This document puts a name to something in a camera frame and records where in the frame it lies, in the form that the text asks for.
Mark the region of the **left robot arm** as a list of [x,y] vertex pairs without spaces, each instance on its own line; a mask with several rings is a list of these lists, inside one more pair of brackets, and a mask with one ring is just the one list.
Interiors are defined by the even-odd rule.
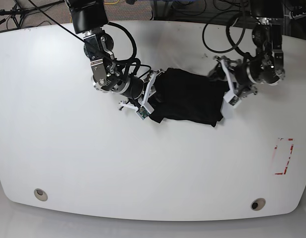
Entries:
[[[245,2],[239,2],[239,11],[235,11],[226,23],[226,37],[231,45],[227,50],[214,50],[202,39],[204,46],[212,53],[217,65],[210,73],[214,80],[225,80],[229,90],[223,100],[236,108],[241,100],[250,94],[257,94],[256,86],[266,83],[277,85],[285,78],[284,53],[282,50],[282,30],[279,21],[284,18],[282,2],[279,0],[250,0],[249,10]],[[245,27],[237,42],[232,40],[230,28],[243,19],[246,25],[247,18],[256,20],[252,30],[252,41],[256,47],[255,56],[243,52],[239,45],[245,35]]]

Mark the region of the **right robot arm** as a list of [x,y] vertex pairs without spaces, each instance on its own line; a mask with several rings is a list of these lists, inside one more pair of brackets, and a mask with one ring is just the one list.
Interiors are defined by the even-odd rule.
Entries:
[[[154,112],[149,99],[156,94],[156,78],[163,70],[149,69],[138,77],[143,66],[136,57],[137,46],[133,36],[123,26],[109,22],[102,0],[67,0],[76,34],[83,33],[84,52],[90,60],[93,87],[104,93],[112,92],[126,97],[119,102],[120,108],[129,108],[145,119]],[[131,41],[132,54],[128,59],[118,60],[114,53],[113,38],[103,30],[110,25],[122,30]]]

